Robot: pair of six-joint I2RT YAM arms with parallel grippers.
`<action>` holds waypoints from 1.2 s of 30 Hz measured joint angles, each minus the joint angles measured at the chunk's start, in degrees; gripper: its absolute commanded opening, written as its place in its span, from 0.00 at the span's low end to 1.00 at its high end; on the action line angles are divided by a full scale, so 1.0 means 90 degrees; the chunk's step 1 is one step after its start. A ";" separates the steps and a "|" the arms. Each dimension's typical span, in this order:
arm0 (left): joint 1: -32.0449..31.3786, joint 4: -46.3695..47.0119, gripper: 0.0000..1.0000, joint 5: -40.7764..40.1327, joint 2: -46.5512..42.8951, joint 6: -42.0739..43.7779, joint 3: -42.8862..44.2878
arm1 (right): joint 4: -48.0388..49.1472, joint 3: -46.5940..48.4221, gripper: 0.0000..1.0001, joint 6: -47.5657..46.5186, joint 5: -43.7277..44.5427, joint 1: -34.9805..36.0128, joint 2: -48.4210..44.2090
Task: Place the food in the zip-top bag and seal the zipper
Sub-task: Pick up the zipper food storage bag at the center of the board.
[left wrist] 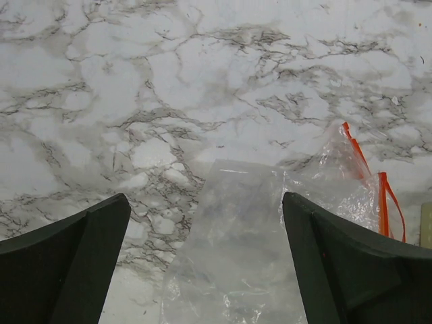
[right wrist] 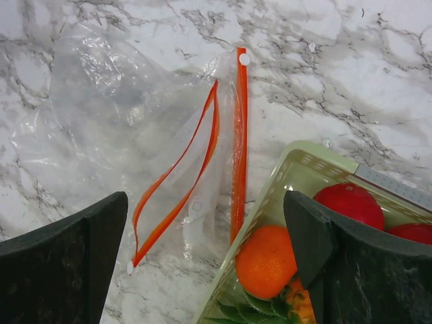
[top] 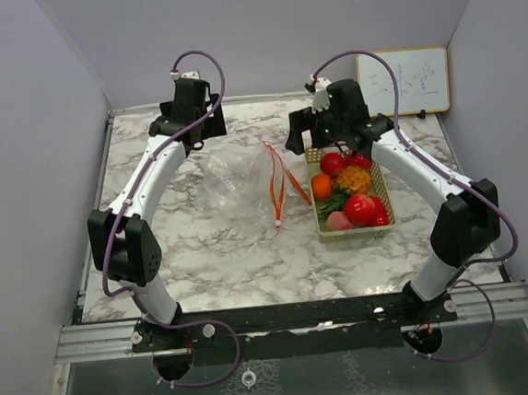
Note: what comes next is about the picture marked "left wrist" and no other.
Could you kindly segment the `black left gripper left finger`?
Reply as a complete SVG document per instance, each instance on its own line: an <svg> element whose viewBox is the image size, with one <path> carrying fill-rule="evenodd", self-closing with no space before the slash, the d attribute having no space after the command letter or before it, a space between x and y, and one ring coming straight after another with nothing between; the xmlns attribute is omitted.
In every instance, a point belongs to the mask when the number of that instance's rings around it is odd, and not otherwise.
<svg viewBox="0 0 432 324"><path fill-rule="evenodd" d="M98 323L130 214L116 194L1 241L1 322Z"/></svg>

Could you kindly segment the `clear orange-zipper zip bag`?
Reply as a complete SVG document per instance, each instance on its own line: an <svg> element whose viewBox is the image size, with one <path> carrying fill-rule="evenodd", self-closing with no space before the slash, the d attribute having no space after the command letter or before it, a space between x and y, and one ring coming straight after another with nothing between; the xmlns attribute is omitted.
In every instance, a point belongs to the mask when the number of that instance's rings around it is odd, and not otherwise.
<svg viewBox="0 0 432 324"><path fill-rule="evenodd" d="M163 282L162 323L306 323L282 200L296 192L399 241L404 216L347 123L328 128L298 171L217 160Z"/></svg>

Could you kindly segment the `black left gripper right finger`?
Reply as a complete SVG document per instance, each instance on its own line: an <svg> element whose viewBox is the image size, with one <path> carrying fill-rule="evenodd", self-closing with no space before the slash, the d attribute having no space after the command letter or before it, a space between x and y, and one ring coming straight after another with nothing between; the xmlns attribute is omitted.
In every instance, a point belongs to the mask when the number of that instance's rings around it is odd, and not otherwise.
<svg viewBox="0 0 432 324"><path fill-rule="evenodd" d="M293 192L283 196L283 218L309 323L431 322L431 250Z"/></svg>

